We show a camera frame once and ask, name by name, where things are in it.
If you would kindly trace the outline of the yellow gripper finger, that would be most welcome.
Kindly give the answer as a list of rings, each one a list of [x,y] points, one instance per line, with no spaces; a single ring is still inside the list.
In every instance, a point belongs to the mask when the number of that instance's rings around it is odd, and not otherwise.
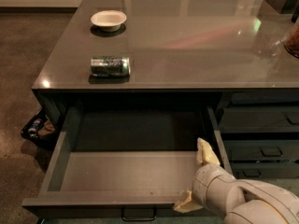
[[[196,162],[199,165],[221,164],[211,145],[202,138],[197,139]]]
[[[178,201],[173,205],[173,210],[179,213],[189,213],[192,211],[197,211],[202,209],[203,206],[198,204],[192,197],[192,192],[190,190],[185,190],[182,192]]]

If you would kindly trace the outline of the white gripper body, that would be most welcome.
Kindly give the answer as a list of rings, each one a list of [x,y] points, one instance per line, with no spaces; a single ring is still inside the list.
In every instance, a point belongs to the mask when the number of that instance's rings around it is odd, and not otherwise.
[[[198,169],[192,182],[192,197],[201,206],[218,217],[227,214],[229,183],[235,178],[216,164],[206,164]]]

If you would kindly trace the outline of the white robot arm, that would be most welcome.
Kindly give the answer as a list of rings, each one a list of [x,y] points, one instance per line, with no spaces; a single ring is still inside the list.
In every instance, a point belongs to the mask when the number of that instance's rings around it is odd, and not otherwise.
[[[207,209],[223,224],[299,224],[299,197],[266,182],[237,179],[221,167],[211,145],[197,140],[199,169],[173,209]]]

